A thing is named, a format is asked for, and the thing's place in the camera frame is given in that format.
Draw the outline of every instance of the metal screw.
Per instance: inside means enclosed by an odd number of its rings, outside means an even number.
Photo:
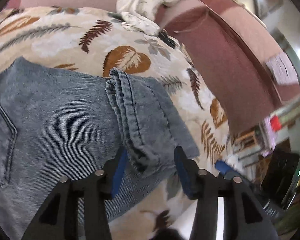
[[[67,181],[68,181],[68,177],[67,176],[62,176],[61,178],[60,178],[60,182],[61,183],[66,183]]]
[[[241,183],[241,182],[242,182],[242,179],[241,179],[240,177],[238,177],[238,176],[235,176],[235,177],[233,177],[233,181],[234,181],[235,183]]]
[[[96,170],[94,172],[94,174],[97,175],[97,176],[102,176],[104,173],[105,173],[104,170]]]
[[[205,169],[199,169],[199,170],[198,170],[198,174],[199,174],[200,176],[205,176],[205,175],[208,174],[208,172],[207,172]]]

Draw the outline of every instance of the white cloth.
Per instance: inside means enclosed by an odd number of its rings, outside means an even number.
[[[181,0],[117,0],[116,11],[126,21],[122,23],[126,30],[157,35],[160,28],[153,21],[159,6],[173,6],[178,1]]]
[[[156,36],[160,31],[160,27],[156,23],[140,14],[133,15],[122,12],[121,17],[125,20],[125,23],[121,23],[121,26],[127,31],[141,31],[150,36]]]

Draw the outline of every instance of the jeans pocket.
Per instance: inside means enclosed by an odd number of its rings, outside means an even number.
[[[0,188],[10,179],[11,159],[17,139],[17,129],[0,106]]]

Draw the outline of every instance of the blanket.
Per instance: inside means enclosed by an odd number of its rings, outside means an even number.
[[[193,137],[198,166],[218,174],[214,162],[226,157],[227,117],[218,100],[186,57],[142,32],[126,31],[108,12],[95,8],[26,8],[0,14],[0,72],[20,56],[51,68],[108,77],[117,67],[153,77],[168,92]],[[163,180],[124,215],[110,222],[112,238],[151,239],[173,223],[192,202],[183,194],[177,174]]]

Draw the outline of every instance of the denim fabric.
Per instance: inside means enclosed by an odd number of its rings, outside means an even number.
[[[111,80],[18,58],[0,73],[0,225],[19,240],[63,175],[84,178],[128,150],[109,221],[174,172],[173,149],[198,149],[169,96],[152,78],[114,69]]]

